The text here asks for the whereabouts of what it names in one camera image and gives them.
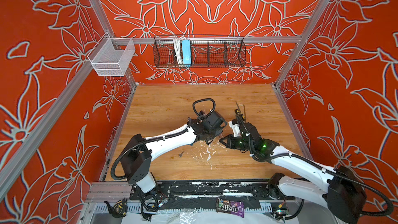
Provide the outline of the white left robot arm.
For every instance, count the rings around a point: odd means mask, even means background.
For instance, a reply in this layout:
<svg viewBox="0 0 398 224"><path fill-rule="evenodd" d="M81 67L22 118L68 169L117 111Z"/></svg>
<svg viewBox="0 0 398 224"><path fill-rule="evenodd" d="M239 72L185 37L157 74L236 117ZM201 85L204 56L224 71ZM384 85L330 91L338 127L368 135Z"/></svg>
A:
<svg viewBox="0 0 398 224"><path fill-rule="evenodd" d="M110 168L114 180L127 180L147 194L157 187L150 173L153 160L159 156L186 145L204 141L211 144L227 126L226 120L217 112L215 100L204 98L192 103L195 119L188 118L178 129L154 137L133 136Z"/></svg>

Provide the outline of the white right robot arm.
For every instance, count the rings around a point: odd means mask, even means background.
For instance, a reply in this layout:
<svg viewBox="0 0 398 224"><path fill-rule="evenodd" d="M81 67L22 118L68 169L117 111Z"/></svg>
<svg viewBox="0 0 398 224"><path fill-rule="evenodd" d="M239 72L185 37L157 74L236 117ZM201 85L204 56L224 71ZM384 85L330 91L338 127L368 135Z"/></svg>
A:
<svg viewBox="0 0 398 224"><path fill-rule="evenodd" d="M226 148L248 151L257 162L268 162L302 177L298 180L283 173L274 174L267 185L271 198L288 196L316 203L347 224L356 224L362 216L383 217L392 214L392 201L379 190L358 181L347 167L335 169L316 163L275 141L262 138L257 128L246 122L240 111L236 112L229 126L233 133L220 139ZM380 196L387 206L378 212L365 211L366 190Z"/></svg>

